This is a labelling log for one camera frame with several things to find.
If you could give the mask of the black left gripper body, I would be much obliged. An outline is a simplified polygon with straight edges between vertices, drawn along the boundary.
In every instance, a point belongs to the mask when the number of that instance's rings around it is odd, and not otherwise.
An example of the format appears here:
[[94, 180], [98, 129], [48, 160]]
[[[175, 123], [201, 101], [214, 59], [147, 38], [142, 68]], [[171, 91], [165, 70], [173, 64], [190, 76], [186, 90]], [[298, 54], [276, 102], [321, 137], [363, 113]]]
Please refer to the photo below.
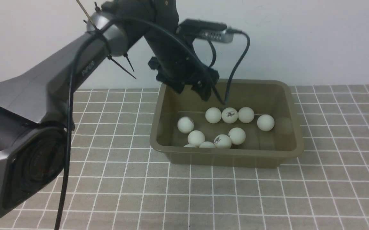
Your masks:
[[151, 70], [157, 70], [156, 80], [169, 86], [169, 82], [184, 82], [186, 85], [191, 85], [191, 89], [197, 93], [197, 83], [199, 81], [206, 82], [203, 73], [199, 71], [191, 62], [184, 64], [173, 64], [168, 66], [167, 70], [156, 57], [152, 57], [148, 61], [148, 66]]

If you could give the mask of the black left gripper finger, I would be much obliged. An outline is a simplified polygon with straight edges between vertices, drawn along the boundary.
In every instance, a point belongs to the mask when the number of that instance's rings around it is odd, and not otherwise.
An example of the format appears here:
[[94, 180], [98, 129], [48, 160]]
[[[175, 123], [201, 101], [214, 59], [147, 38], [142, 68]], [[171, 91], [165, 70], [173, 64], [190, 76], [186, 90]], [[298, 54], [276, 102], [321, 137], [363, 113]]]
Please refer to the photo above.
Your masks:
[[169, 82], [169, 87], [171, 87], [176, 93], [181, 94], [185, 88], [186, 84], [184, 82]]
[[203, 101], [208, 101], [212, 95], [213, 88], [209, 83], [199, 81], [197, 83], [197, 94]]

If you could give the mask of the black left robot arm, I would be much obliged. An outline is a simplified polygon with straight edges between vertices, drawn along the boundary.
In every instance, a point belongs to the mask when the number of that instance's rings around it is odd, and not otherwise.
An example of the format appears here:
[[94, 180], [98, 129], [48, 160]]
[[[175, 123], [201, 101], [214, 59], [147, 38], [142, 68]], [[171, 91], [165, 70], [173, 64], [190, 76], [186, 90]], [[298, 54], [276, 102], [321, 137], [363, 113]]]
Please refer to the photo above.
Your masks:
[[105, 60], [127, 54], [144, 37], [156, 79], [202, 100], [219, 79], [185, 39], [174, 0], [113, 0], [102, 4], [87, 31], [24, 74], [0, 82], [0, 218], [69, 172], [73, 97]]

